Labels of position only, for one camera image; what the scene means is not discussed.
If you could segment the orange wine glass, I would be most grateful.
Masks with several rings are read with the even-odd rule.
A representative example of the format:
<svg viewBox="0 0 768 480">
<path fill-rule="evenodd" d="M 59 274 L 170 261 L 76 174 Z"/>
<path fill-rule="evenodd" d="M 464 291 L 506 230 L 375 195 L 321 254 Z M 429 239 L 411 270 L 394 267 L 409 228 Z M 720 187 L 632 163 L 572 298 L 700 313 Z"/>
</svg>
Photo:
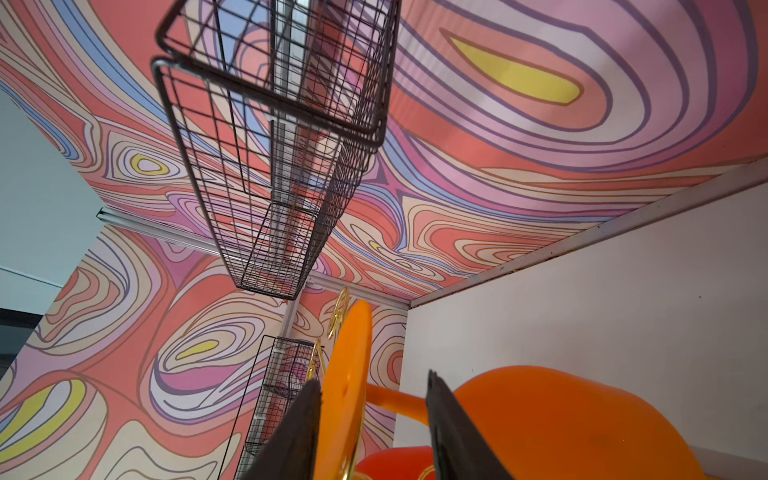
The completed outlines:
<svg viewBox="0 0 768 480">
<path fill-rule="evenodd" d="M 426 395 L 369 382 L 372 333 L 371 307 L 358 301 L 336 339 L 322 386 L 318 479 L 352 479 L 367 405 L 415 420 L 430 433 Z M 704 475 L 673 425 L 627 391 L 537 366 L 496 368 L 450 390 L 513 479 Z"/>
</svg>

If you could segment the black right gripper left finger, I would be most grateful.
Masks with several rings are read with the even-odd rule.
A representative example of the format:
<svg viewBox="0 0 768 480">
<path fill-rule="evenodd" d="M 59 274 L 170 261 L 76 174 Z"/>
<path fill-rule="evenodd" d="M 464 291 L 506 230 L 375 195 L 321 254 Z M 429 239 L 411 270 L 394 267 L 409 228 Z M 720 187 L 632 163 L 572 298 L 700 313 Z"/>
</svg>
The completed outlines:
<svg viewBox="0 0 768 480">
<path fill-rule="evenodd" d="M 314 475 L 321 414 L 321 384 L 309 380 L 270 440 L 240 479 L 308 480 Z"/>
</svg>

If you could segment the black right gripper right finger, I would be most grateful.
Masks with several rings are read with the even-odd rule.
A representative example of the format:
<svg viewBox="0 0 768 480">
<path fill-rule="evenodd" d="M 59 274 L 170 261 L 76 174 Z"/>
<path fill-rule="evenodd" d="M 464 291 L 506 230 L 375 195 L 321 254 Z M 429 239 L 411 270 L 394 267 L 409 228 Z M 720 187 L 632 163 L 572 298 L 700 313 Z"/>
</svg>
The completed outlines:
<svg viewBox="0 0 768 480">
<path fill-rule="evenodd" d="M 445 381 L 432 370 L 425 401 L 437 479 L 513 479 Z"/>
</svg>

